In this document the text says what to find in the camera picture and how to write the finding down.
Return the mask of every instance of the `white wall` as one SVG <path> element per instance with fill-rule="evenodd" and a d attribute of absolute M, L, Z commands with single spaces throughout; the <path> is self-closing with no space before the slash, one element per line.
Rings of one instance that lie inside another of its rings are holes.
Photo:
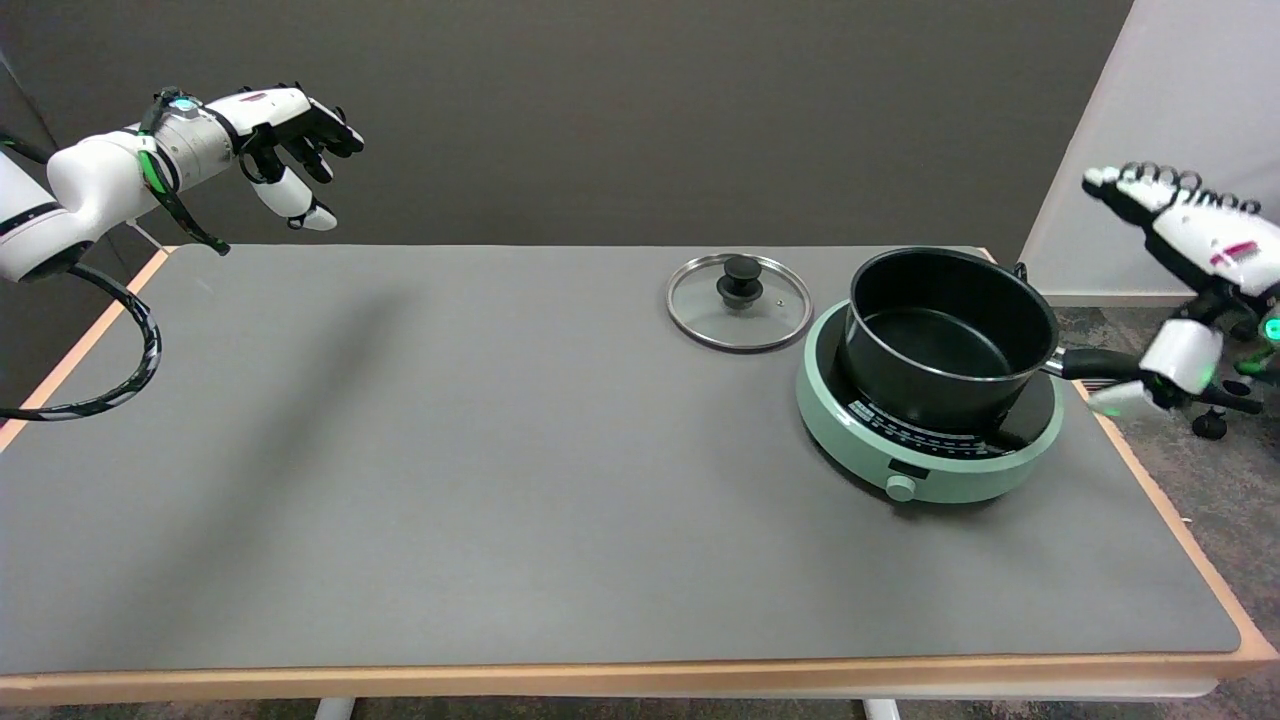
<path fill-rule="evenodd" d="M 1089 167 L 1155 160 L 1280 220 L 1280 0 L 1135 0 L 1023 250 L 1057 305 L 1175 304 L 1187 291 L 1080 190 Z"/>

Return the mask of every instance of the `green induction cooker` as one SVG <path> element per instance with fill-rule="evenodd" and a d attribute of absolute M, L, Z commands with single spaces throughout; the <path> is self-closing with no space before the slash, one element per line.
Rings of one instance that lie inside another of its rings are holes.
<path fill-rule="evenodd" d="M 800 416 L 832 460 L 900 502 L 979 502 L 1028 478 L 1062 427 L 1062 398 L 1051 377 L 1037 373 L 989 433 L 911 425 L 879 410 L 841 370 L 847 307 L 841 302 L 813 324 L 796 375 Z"/>

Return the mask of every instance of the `glass lid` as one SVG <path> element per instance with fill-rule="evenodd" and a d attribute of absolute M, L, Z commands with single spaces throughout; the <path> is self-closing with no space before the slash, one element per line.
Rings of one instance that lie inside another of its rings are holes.
<path fill-rule="evenodd" d="M 667 313 L 703 345 L 760 352 L 804 332 L 813 319 L 813 299 L 781 263 L 724 252 L 690 260 L 671 275 Z"/>

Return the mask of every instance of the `carpet floor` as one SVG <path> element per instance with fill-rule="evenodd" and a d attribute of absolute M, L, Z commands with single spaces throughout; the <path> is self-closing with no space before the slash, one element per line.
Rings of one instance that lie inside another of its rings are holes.
<path fill-rule="evenodd" d="M 1139 350 L 1164 310 L 1066 309 L 1062 342 Z M 1187 424 L 1126 425 L 1125 437 L 1254 623 L 1280 646 L 1280 404 L 1231 416 L 1226 438 Z M 316 701 L 147 703 L 0 710 L 0 720 L 302 720 Z M 902 702 L 904 720 L 1280 720 L 1280 669 L 1165 703 Z M 856 701 L 370 698 L 356 720 L 850 720 Z"/>

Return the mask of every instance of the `pot rim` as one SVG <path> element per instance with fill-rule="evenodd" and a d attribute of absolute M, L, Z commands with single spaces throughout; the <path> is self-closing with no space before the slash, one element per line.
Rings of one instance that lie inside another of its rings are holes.
<path fill-rule="evenodd" d="M 1020 370 L 1018 373 L 1010 373 L 1007 375 L 977 377 L 977 375 L 963 375 L 963 374 L 959 374 L 959 373 L 951 373 L 948 370 L 940 370 L 938 368 L 933 368 L 933 366 L 925 365 L 923 363 L 919 363 L 916 360 L 913 360 L 913 359 L 908 357 L 906 355 L 902 355 L 901 352 L 899 352 L 893 347 L 891 347 L 878 334 L 876 334 L 867 325 L 867 323 L 864 322 L 863 314 L 861 314 L 861 311 L 858 307 L 858 300 L 855 297 L 855 290 L 858 288 L 858 281 L 861 279 L 863 274 L 867 273 L 867 270 L 873 269 L 876 265 L 878 265 L 878 264 L 881 264 L 881 263 L 883 263 L 886 260 L 891 260 L 893 258 L 899 258 L 899 256 L 902 256 L 902 255 L 941 255 L 941 256 L 945 256 L 945 258 L 952 258 L 952 259 L 956 259 L 956 260 L 963 260 L 965 263 L 972 263 L 974 265 L 978 265 L 983 270 L 988 270 L 988 272 L 995 272 L 997 274 L 1002 274 L 1006 279 L 1016 283 L 1023 290 L 1023 292 L 1028 297 L 1030 297 L 1030 300 L 1033 302 L 1036 302 L 1036 305 L 1039 307 L 1041 313 L 1043 314 L 1044 320 L 1048 323 L 1050 342 L 1048 342 L 1048 348 L 1044 352 L 1044 356 L 1041 357 L 1030 368 L 1028 368 L 1025 370 Z M 1050 307 L 1048 301 L 1044 300 L 1043 295 L 1041 295 L 1029 283 L 1024 282 L 1021 278 L 1019 278 L 1014 273 L 1006 270 L 1005 268 L 1001 268 L 996 263 L 993 263 L 991 260 L 987 260 L 986 258 L 979 258 L 978 255 L 970 255 L 968 252 L 960 252 L 959 250 L 952 250 L 950 247 L 933 247 L 933 246 L 900 247 L 897 250 L 890 250 L 888 252 L 881 252 L 879 255 L 877 255 L 877 256 L 872 258 L 870 260 L 863 263 L 863 265 L 860 268 L 858 268 L 858 272 L 854 273 L 854 279 L 850 281 L 850 283 L 849 283 L 849 311 L 854 315 L 854 320 L 858 323 L 858 332 L 867 333 L 868 337 L 870 337 L 873 341 L 876 341 L 876 345 L 881 346 L 886 352 L 888 352 L 893 357 L 901 360 L 902 363 L 906 363 L 908 365 L 910 365 L 913 368 L 918 368 L 918 369 L 920 369 L 920 370 L 923 370 L 925 373 L 931 373 L 931 374 L 934 374 L 934 375 L 938 375 L 938 377 L 942 377 L 942 378 L 950 378 L 950 379 L 955 379 L 955 380 L 975 382 L 975 383 L 1004 383 L 1004 382 L 1020 380 L 1020 379 L 1030 377 L 1032 373 L 1037 373 L 1037 372 L 1044 369 L 1044 364 L 1048 363 L 1053 357 L 1055 352 L 1057 352 L 1057 340 L 1059 340 L 1057 316 L 1053 315 L 1053 309 Z"/>

